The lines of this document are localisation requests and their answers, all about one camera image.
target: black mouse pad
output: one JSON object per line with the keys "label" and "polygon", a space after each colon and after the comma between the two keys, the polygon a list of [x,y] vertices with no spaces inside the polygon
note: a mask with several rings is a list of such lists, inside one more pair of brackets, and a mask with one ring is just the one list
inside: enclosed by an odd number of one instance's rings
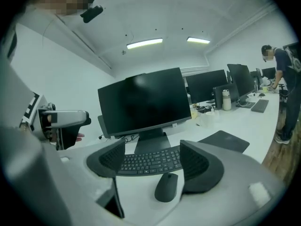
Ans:
{"label": "black mouse pad", "polygon": [[200,140],[199,142],[218,146],[239,153],[243,153],[250,145],[250,143],[248,143],[247,141],[244,141],[222,130],[203,140]]}

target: ceiling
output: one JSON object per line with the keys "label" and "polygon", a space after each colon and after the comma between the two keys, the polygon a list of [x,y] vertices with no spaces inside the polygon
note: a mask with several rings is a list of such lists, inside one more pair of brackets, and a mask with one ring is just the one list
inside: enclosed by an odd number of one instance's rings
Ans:
{"label": "ceiling", "polygon": [[[269,0],[95,0],[104,12],[90,23],[67,16],[65,24],[111,68],[167,57],[202,55],[263,9]],[[188,43],[188,37],[210,44]],[[127,44],[163,38],[162,44]]]}

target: ceiling light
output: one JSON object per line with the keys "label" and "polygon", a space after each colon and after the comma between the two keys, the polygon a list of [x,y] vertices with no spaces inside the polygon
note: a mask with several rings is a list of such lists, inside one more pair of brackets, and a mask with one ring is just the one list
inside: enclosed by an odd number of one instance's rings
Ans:
{"label": "ceiling light", "polygon": [[127,48],[132,49],[132,48],[137,48],[137,47],[141,47],[141,46],[145,46],[145,45],[162,43],[162,42],[163,42],[163,39],[146,40],[146,41],[141,41],[141,42],[137,42],[137,43],[128,44]]}
{"label": "ceiling light", "polygon": [[208,41],[208,40],[195,39],[195,38],[192,38],[192,37],[189,37],[189,38],[187,39],[187,42],[210,43],[210,41]]}

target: desk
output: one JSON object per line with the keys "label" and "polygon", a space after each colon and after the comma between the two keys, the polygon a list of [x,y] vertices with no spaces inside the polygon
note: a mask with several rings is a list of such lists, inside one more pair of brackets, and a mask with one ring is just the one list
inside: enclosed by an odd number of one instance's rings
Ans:
{"label": "desk", "polygon": [[[250,96],[249,102],[257,102],[258,93]],[[219,130],[226,131],[250,143],[243,154],[262,163],[272,143],[278,120],[279,94],[266,94],[262,99],[269,100],[264,113],[235,107],[231,111],[220,110],[220,119],[212,129],[196,125],[189,120],[176,128],[165,128],[171,146],[180,144],[180,140],[200,141]],[[126,154],[132,154],[138,139],[126,144]],[[161,221],[174,208],[181,196],[184,185],[183,170],[174,172],[179,176],[176,198],[169,203],[158,202],[154,197],[157,183],[162,175],[146,177],[117,177],[117,187],[121,205],[127,222],[150,226]]]}

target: black keyboard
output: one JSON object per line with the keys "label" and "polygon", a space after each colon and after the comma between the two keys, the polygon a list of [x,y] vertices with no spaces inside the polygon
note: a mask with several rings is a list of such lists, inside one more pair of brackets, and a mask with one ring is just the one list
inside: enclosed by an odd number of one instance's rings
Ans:
{"label": "black keyboard", "polygon": [[251,109],[251,111],[254,112],[260,112],[264,113],[265,109],[268,106],[269,101],[268,100],[259,100]]}
{"label": "black keyboard", "polygon": [[147,176],[182,169],[180,146],[145,154],[125,155],[117,176]]}

